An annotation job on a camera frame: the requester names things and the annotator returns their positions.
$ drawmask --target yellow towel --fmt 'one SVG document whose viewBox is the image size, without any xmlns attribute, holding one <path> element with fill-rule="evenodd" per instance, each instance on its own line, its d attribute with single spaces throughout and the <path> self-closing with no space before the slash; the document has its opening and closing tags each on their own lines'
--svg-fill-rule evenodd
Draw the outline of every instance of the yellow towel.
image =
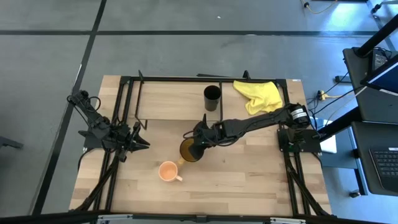
<svg viewBox="0 0 398 224">
<path fill-rule="evenodd" d="M 245 107 L 251 115 L 259 111 L 271 112 L 282 107 L 279 91 L 272 82 L 243 83 L 234 81 L 234 88 L 250 99 Z"/>
</svg>

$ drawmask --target concrete floor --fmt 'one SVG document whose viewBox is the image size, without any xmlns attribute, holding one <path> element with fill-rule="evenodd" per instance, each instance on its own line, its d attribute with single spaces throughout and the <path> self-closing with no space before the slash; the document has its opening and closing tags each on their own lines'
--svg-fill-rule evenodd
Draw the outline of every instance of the concrete floor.
<svg viewBox="0 0 398 224">
<path fill-rule="evenodd" d="M 100 0 L 3 0 L 0 30 L 91 30 Z M 329 5 L 311 1 L 313 10 Z M 383 6 L 377 12 L 387 22 L 398 11 Z M 299 0 L 244 1 L 108 1 L 100 30 L 378 30 L 365 3 L 337 3 L 313 15 Z M 103 75 L 194 76 L 209 73 L 240 77 L 298 78 L 307 98 L 327 90 L 333 77 L 344 75 L 342 50 L 360 46 L 368 36 L 240 36 L 240 35 L 125 35 L 97 36 L 82 89 L 96 95 Z M 395 47 L 398 39 L 391 37 Z M 88 41 L 87 35 L 0 35 L 0 136 L 25 144 L 22 150 L 0 150 L 0 217 L 26 215 L 66 106 L 66 96 Z M 339 85 L 330 95 L 351 90 Z M 337 101 L 319 114 L 329 115 L 345 103 Z M 327 102 L 320 103 L 321 108 Z M 352 101 L 339 117 L 356 105 Z M 77 173 L 84 122 L 74 112 L 55 170 L 44 212 L 65 212 Z M 391 208 L 398 199 L 380 195 L 349 198 L 357 189 L 352 170 L 324 169 L 333 213 L 342 218 L 398 222 Z"/>
</svg>

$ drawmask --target desk leg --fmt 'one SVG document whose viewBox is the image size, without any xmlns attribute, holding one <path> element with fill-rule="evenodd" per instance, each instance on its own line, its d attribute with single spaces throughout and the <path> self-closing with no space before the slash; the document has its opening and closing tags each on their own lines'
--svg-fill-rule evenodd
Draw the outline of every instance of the desk leg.
<svg viewBox="0 0 398 224">
<path fill-rule="evenodd" d="M 318 130 L 321 134 L 320 141 L 324 141 L 340 131 L 344 130 L 348 126 L 351 125 L 353 121 L 362 121 L 361 113 L 359 112 L 359 108 L 355 107 L 351 111 L 347 112 L 343 116 L 339 117 L 337 120 L 332 122 L 331 124 L 326 125 L 325 127 Z"/>
<path fill-rule="evenodd" d="M 361 195 L 368 195 L 368 191 L 366 190 L 366 187 L 365 187 L 366 183 L 365 183 L 365 177 L 364 177 L 363 173 L 359 169 L 354 169 L 354 171 L 355 171 L 356 181 L 358 183 L 359 193 Z"/>
<path fill-rule="evenodd" d="M 19 149 L 19 148 L 22 148 L 24 145 L 19 142 L 16 142 L 11 139 L 4 138 L 4 137 L 0 136 L 0 147 L 1 146 L 11 146 L 11 147 Z"/>
</svg>

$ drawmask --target black metal frame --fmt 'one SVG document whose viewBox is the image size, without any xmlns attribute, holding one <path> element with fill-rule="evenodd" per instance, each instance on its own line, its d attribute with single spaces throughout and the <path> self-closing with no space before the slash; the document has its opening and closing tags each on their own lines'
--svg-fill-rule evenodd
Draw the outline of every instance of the black metal frame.
<svg viewBox="0 0 398 224">
<path fill-rule="evenodd" d="M 140 86 L 139 86 L 139 92 L 137 96 L 137 104 L 136 104 L 136 113 L 135 113 L 135 118 L 140 122 L 141 126 L 146 129 L 147 128 L 147 120 L 145 121 L 145 124 L 142 123 L 142 121 L 138 118 L 138 110 L 139 110 L 139 102 L 141 100 L 141 91 L 142 91 L 142 85 L 145 83 L 145 81 L 163 81 L 163 82 L 218 82 L 221 90 L 221 103 L 220 103 L 220 121 L 223 119 L 223 101 L 222 101 L 222 83 L 223 82 L 234 82 L 235 80 L 241 81 L 241 82 L 249 82 L 249 83 L 264 83 L 264 82 L 273 82 L 276 85 L 279 85 L 282 88 L 282 91 L 284 93 L 284 101 L 285 103 L 290 103 L 289 101 L 289 92 L 287 91 L 287 83 L 286 80 L 283 79 L 275 79 L 275 80 L 270 80 L 270 79 L 252 79 L 249 76 L 248 71 L 244 71 L 243 77 L 242 78 L 229 78 L 229 77 L 217 77 L 217 76 L 206 76 L 206 77 L 145 77 L 142 75 L 141 71 L 138 71 L 138 77 L 121 77 L 121 81 L 119 83 L 119 90 L 118 90 L 118 95 L 116 97 L 116 102 L 114 106 L 114 111 L 113 111 L 113 120 L 118 117 L 119 109 L 120 109 L 120 102 L 121 102 L 121 96 L 123 93 L 123 88 L 127 81 L 129 81 L 129 87 L 127 89 L 127 95 L 126 95 L 126 103 L 124 105 L 124 110 L 123 110 L 123 119 L 121 122 L 126 122 L 127 120 L 127 114 L 129 110 L 129 103 L 131 100 L 131 95 L 132 95 L 132 88 L 133 88 L 133 82 L 134 81 L 140 81 Z M 292 206 L 292 213 L 294 215 L 299 214 L 298 206 L 297 206 L 297 198 L 294 190 L 294 179 L 292 178 L 291 175 L 289 175 L 288 172 L 288 164 L 290 162 L 290 154 L 288 152 L 283 152 L 284 153 L 284 159 L 285 159 L 285 164 L 286 164 L 286 174 L 287 174 L 287 180 L 288 180 L 288 186 L 289 186 L 289 194 L 290 194 L 290 204 Z M 298 172 L 298 177 L 299 179 L 305 184 L 304 182 L 304 176 L 303 176 L 303 170 L 302 170 L 302 165 L 301 165 L 301 160 L 300 160 L 300 154 L 299 153 L 294 153 L 294 159 L 296 163 L 296 169 Z M 101 173 L 102 170 L 106 170 L 106 167 L 108 166 L 108 161 L 109 161 L 109 155 L 105 154 L 104 159 L 103 159 L 103 166 L 101 167 Z M 112 174 L 111 176 L 111 181 L 109 183 L 109 189 L 108 189 L 108 196 L 106 199 L 106 205 L 105 209 L 110 211 L 111 209 L 111 203 L 112 203 L 112 198 L 113 198 L 113 190 L 114 186 L 116 184 L 116 174 L 117 174 L 117 168 L 116 172 Z M 101 196 L 99 195 L 96 198 L 96 204 L 94 209 L 99 208 L 99 201 L 100 201 Z M 310 206 L 308 204 L 308 201 L 306 197 L 304 196 L 304 193 L 302 193 L 302 201 L 303 201 L 303 207 L 304 207 L 304 213 L 306 215 L 310 215 Z"/>
<path fill-rule="evenodd" d="M 263 222 L 263 223 L 322 223 L 322 224 L 366 224 L 371 222 L 336 218 L 334 216 L 296 215 L 292 217 L 260 217 L 241 215 L 172 215 L 172 214 L 144 214 L 144 213 L 111 213 L 106 210 L 81 211 L 70 213 L 53 213 L 40 216 L 22 216 L 0 218 L 2 224 L 71 224 L 87 222 L 109 222 L 111 220 L 176 220 L 206 222 Z"/>
<path fill-rule="evenodd" d="M 319 129 L 318 133 L 321 135 L 320 141 L 324 141 L 344 130 L 348 126 L 351 126 L 351 122 L 353 121 L 363 121 L 359 107 L 355 107 L 351 111 L 336 119 L 334 122 Z"/>
</svg>

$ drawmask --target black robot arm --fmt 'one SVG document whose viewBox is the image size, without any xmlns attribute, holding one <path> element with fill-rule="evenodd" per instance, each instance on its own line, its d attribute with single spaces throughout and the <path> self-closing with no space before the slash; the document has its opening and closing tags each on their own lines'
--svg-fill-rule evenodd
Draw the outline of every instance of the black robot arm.
<svg viewBox="0 0 398 224">
<path fill-rule="evenodd" d="M 299 139 L 294 139 L 294 137 L 297 138 L 294 130 L 307 128 L 310 125 L 310 117 L 304 106 L 287 104 L 271 113 L 243 120 L 227 119 L 215 123 L 209 128 L 206 124 L 206 115 L 204 115 L 203 120 L 194 127 L 193 131 L 190 131 L 192 136 L 186 137 L 188 133 L 184 136 L 186 140 L 182 143 L 181 155 L 185 160 L 195 162 L 203 156 L 204 150 L 209 147 L 230 146 L 249 131 L 275 124 L 288 126 L 293 130 L 289 137 L 290 140 L 299 141 Z"/>
<path fill-rule="evenodd" d="M 79 107 L 80 111 L 87 117 L 88 131 L 79 131 L 83 137 L 91 141 L 99 141 L 104 149 L 117 149 L 119 160 L 126 160 L 126 153 L 140 149 L 147 149 L 149 143 L 139 136 L 141 126 L 138 122 L 132 130 L 127 124 L 116 124 L 116 120 L 110 121 L 107 117 L 100 115 L 97 109 L 93 108 L 90 100 L 97 97 L 88 97 L 85 90 L 80 90 L 68 97 L 68 102 Z"/>
</svg>

